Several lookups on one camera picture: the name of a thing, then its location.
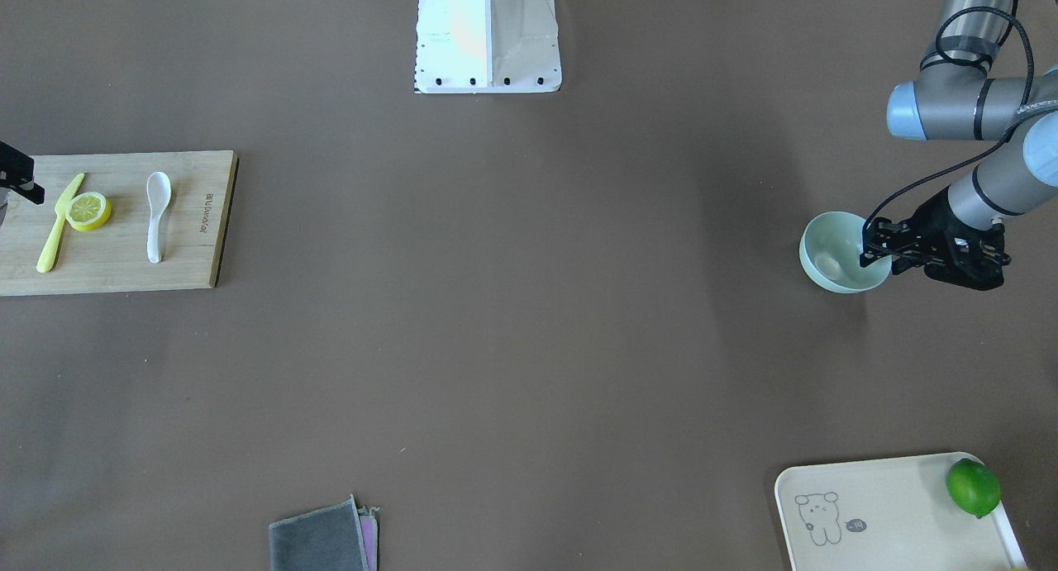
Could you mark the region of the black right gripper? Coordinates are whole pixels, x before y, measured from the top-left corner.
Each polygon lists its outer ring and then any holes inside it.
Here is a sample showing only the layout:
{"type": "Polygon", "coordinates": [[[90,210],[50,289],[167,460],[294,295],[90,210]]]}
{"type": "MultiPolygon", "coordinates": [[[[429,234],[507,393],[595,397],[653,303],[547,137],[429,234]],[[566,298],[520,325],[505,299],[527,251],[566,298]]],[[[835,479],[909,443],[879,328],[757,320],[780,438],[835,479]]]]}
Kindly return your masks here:
{"type": "Polygon", "coordinates": [[[45,190],[34,180],[35,162],[26,153],[1,142],[1,186],[14,191],[29,202],[41,205],[45,201],[45,190]]]}

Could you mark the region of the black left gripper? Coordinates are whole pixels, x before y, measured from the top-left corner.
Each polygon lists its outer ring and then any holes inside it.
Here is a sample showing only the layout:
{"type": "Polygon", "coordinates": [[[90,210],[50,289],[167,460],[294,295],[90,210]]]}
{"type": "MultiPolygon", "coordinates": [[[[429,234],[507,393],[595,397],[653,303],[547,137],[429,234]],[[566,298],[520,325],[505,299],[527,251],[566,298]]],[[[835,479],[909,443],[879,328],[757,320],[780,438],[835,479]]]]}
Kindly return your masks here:
{"type": "Polygon", "coordinates": [[[948,195],[948,189],[934,195],[908,221],[868,221],[861,231],[859,266],[867,269],[890,258],[892,276],[923,269],[928,278],[975,291],[1003,286],[1003,269],[1010,263],[1005,225],[996,221],[981,231],[963,223],[948,195]]]}

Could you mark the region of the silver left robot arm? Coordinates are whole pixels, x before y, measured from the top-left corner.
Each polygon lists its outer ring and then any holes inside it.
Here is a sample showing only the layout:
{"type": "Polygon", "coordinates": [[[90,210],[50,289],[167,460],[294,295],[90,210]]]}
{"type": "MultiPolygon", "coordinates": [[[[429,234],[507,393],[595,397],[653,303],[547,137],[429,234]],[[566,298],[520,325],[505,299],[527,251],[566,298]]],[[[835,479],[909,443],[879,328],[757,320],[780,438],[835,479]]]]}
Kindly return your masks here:
{"type": "Polygon", "coordinates": [[[889,134],[910,140],[979,140],[990,148],[964,161],[969,172],[902,221],[870,213],[858,265],[990,291],[1010,263],[1005,225],[1056,195],[1056,72],[995,79],[989,71],[1016,20],[1017,0],[945,0],[917,78],[893,89],[889,134]]]}

